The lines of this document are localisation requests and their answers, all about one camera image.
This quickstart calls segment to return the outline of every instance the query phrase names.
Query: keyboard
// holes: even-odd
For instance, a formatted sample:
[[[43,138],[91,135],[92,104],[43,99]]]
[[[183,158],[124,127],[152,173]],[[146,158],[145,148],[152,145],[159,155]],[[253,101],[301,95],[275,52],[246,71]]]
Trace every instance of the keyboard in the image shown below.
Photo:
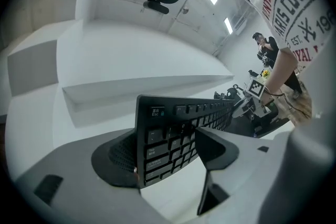
[[[231,123],[233,100],[140,95],[136,107],[136,166],[145,188],[195,160],[195,129],[223,131]]]

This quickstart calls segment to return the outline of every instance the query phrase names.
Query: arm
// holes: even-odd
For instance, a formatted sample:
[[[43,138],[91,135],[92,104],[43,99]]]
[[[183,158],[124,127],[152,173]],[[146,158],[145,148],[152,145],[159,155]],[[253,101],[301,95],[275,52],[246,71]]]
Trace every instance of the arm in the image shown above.
[[[289,48],[279,50],[273,71],[265,85],[270,93],[275,93],[280,89],[297,64],[298,61]]]

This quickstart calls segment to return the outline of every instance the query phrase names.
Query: keyboard frame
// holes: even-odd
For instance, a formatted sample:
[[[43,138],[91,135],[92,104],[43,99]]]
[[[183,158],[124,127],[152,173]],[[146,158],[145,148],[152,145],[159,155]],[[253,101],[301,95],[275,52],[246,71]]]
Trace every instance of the keyboard frame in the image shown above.
[[[190,123],[191,120],[193,119],[197,119],[197,124],[198,124],[199,118],[206,117],[207,115],[218,113],[223,110],[222,115],[219,116],[218,119],[212,120],[211,122],[208,122],[207,124],[202,125],[205,127],[211,127],[213,129],[223,131],[231,123],[233,103],[234,103],[234,100],[229,100],[229,99],[218,100],[218,99],[176,98],[176,97],[160,97],[160,96],[150,96],[150,95],[138,96],[137,101],[136,101],[137,109],[136,109],[136,114],[135,114],[135,132],[137,135],[136,166],[137,166],[138,175],[139,175],[140,188],[146,187],[145,185],[145,173],[146,173],[145,163],[157,159],[157,157],[155,157],[153,159],[149,159],[149,161],[146,160],[146,151],[150,147],[154,147],[156,145],[160,145],[161,143],[165,143],[165,142],[167,142],[169,146],[170,140],[167,139],[166,137],[166,128],[168,126],[181,124],[183,122]],[[198,111],[198,112],[195,111],[191,114],[185,113],[181,115],[175,115],[174,113],[175,106],[179,106],[179,105],[185,105],[185,106],[196,105],[197,106],[200,104],[201,105],[207,104],[208,105],[207,109],[203,111]],[[152,106],[164,106],[164,116],[158,116],[156,118],[151,118],[150,117],[150,107]],[[213,125],[213,123],[217,122],[217,120],[222,120],[223,124]],[[163,129],[164,139],[162,140],[162,142],[148,145],[146,143],[146,136],[147,136],[148,130],[157,129],[159,127]],[[170,150],[168,150],[168,154],[169,154],[169,159],[171,159]]]

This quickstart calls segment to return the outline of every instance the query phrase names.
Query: black t-shirt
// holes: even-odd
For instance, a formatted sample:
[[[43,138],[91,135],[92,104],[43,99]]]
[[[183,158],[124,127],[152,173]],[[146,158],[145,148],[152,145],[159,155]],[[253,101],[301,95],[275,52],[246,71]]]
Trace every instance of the black t-shirt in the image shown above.
[[[267,41],[267,39],[266,39],[266,43],[267,43],[267,44],[270,44],[270,46],[271,46],[271,48],[272,48],[273,50],[270,50],[270,49],[268,49],[268,48],[266,48],[266,47],[262,47],[262,48],[261,48],[261,54],[262,54],[262,55],[266,55],[267,58],[270,59],[270,61],[269,61],[269,65],[273,68],[273,67],[274,67],[274,63],[275,63],[275,61],[276,61],[276,59],[277,59],[277,56],[278,56],[279,48],[278,48],[278,46],[277,46],[277,43],[276,43],[274,37],[269,37],[269,38],[268,38],[268,41]]]

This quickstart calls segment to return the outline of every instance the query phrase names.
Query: ceiling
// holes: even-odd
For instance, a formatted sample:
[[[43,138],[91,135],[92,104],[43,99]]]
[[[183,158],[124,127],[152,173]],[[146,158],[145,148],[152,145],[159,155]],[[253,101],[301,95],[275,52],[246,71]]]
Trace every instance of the ceiling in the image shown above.
[[[95,19],[111,19],[137,24],[159,30],[180,38],[203,51],[217,55],[229,38],[224,24],[229,18],[232,27],[237,28],[251,8],[244,0],[179,0],[166,5],[170,12],[162,15],[143,7],[146,0],[97,0]],[[182,8],[188,8],[183,14]]]

